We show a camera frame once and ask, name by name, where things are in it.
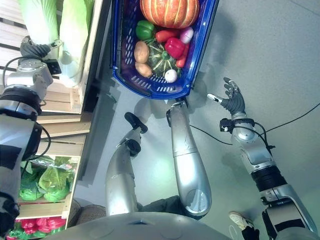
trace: pumpkin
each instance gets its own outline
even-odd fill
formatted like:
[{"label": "pumpkin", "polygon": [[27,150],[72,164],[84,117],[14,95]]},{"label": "pumpkin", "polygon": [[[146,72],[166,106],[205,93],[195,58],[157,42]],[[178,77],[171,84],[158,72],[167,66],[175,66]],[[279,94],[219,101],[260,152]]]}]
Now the pumpkin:
[{"label": "pumpkin", "polygon": [[151,23],[173,29],[192,25],[199,14],[199,0],[140,0],[144,17]]},{"label": "pumpkin", "polygon": [[164,77],[165,73],[170,69],[180,72],[180,69],[176,66],[176,60],[169,55],[161,43],[152,41],[148,44],[148,47],[150,54],[147,64],[157,77]]}]

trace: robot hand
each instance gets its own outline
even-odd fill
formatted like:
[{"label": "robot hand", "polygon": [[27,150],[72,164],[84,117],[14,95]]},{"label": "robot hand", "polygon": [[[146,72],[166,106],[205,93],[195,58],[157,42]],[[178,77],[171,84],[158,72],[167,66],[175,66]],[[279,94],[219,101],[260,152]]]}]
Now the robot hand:
[{"label": "robot hand", "polygon": [[236,113],[245,114],[245,100],[240,92],[238,85],[230,78],[224,77],[223,80],[226,82],[224,87],[227,89],[225,94],[228,95],[229,99],[221,98],[211,93],[207,94],[207,97],[227,109],[231,115]]}]

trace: black cable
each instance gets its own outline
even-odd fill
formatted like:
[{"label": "black cable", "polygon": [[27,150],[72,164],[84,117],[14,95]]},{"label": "black cable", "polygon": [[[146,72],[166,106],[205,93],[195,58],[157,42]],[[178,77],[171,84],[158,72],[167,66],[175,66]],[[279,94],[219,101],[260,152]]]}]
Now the black cable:
[{"label": "black cable", "polygon": [[264,135],[264,140],[265,140],[266,142],[268,142],[268,141],[267,141],[267,132],[266,132],[266,129],[264,128],[264,126],[262,126],[262,124],[260,124],[260,123],[258,123],[258,122],[254,122],[254,124],[257,124],[257,125],[262,129],[263,135]]},{"label": "black cable", "polygon": [[2,85],[3,85],[3,87],[5,87],[6,86],[6,79],[5,79],[5,73],[6,73],[6,70],[7,70],[7,68],[8,68],[8,66],[12,63],[12,62],[14,62],[14,61],[16,61],[16,60],[19,60],[19,59],[38,59],[38,60],[40,60],[41,62],[43,62],[43,60],[42,60],[42,58],[41,57],[38,57],[38,56],[18,56],[18,57],[16,57],[16,58],[14,58],[14,59],[11,59],[10,61],[8,61],[7,63],[6,63],[6,65],[4,66],[4,68],[3,68],[3,72],[2,72]]},{"label": "black cable", "polygon": [[217,140],[218,142],[220,142],[220,143],[222,143],[222,144],[233,145],[233,144],[231,144],[231,143],[227,143],[227,142],[224,142],[224,141],[219,140],[218,138],[216,138],[216,137],[212,136],[211,134],[207,133],[206,131],[204,131],[204,130],[202,130],[202,129],[200,129],[200,128],[197,128],[196,126],[190,125],[190,127],[193,127],[193,128],[195,128],[195,129],[198,129],[199,131],[207,134],[208,136],[212,137],[213,139]]},{"label": "black cable", "polygon": [[36,159],[44,156],[44,155],[48,152],[48,150],[49,150],[49,148],[50,148],[50,145],[51,145],[51,137],[50,137],[50,134],[49,134],[49,132],[48,132],[44,127],[42,127],[42,130],[45,132],[46,136],[48,137],[48,145],[46,146],[46,148],[45,148],[45,150],[43,151],[43,153],[41,153],[40,155],[38,155],[38,156],[36,156],[36,157],[29,158],[29,159],[26,161],[26,163],[25,163],[25,165],[24,165],[24,168],[23,168],[23,170],[22,170],[22,173],[21,173],[21,177],[24,175],[24,173],[25,173],[25,171],[26,171],[26,169],[27,169],[27,166],[28,166],[29,161],[31,161],[31,160],[36,160]]},{"label": "black cable", "polygon": [[293,119],[293,120],[291,120],[291,121],[285,122],[284,124],[281,124],[281,125],[279,125],[279,126],[275,126],[275,127],[271,128],[271,129],[265,131],[265,132],[267,133],[267,132],[270,132],[270,131],[275,130],[275,129],[277,129],[277,128],[280,128],[280,127],[282,127],[282,126],[284,126],[284,125],[287,125],[287,124],[289,124],[289,123],[292,123],[292,122],[294,122],[295,120],[298,120],[298,119],[304,117],[305,115],[309,114],[309,113],[312,112],[315,108],[317,108],[319,105],[320,105],[320,102],[319,102],[317,105],[315,105],[312,109],[310,109],[309,111],[307,111],[305,114],[303,114],[303,115],[301,115],[301,116],[299,116],[299,117],[297,117],[297,118],[295,118],[295,119]]}]

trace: blue basket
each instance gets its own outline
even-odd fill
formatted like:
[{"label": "blue basket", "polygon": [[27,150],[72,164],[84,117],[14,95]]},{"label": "blue basket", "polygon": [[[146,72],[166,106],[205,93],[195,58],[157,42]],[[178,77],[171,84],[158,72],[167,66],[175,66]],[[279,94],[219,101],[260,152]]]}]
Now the blue basket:
[{"label": "blue basket", "polygon": [[164,77],[141,76],[135,68],[136,25],[145,19],[139,0],[115,0],[113,5],[112,72],[131,91],[150,99],[177,99],[189,95],[204,55],[219,0],[199,0],[199,17],[181,76],[173,83]]}]

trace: person's leg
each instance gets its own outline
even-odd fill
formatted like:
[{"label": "person's leg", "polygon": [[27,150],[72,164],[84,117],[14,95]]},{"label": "person's leg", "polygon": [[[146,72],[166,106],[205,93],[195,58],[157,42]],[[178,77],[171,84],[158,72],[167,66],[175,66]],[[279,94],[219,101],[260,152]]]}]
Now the person's leg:
[{"label": "person's leg", "polygon": [[259,230],[250,219],[235,211],[229,213],[229,218],[241,229],[244,240],[259,240]]}]

